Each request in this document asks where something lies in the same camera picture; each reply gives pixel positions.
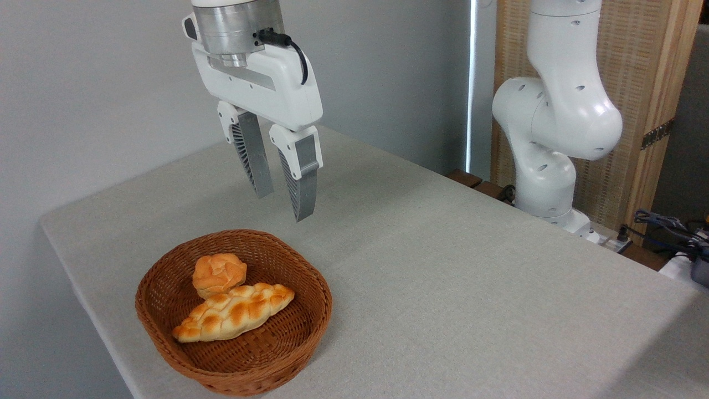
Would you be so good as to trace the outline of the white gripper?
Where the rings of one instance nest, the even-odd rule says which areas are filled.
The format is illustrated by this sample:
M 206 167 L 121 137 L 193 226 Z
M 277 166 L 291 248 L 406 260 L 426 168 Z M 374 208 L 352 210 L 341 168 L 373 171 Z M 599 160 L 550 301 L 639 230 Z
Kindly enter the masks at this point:
M 263 198 L 274 191 L 258 115 L 278 124 L 269 136 L 279 150 L 296 221 L 312 215 L 322 167 L 317 128 L 311 126 L 322 117 L 314 72 L 302 84 L 298 53 L 273 45 L 248 54 L 243 68 L 212 60 L 198 42 L 192 42 L 192 52 L 206 89 L 222 100 L 217 111 L 225 138 L 235 146 L 256 195 Z

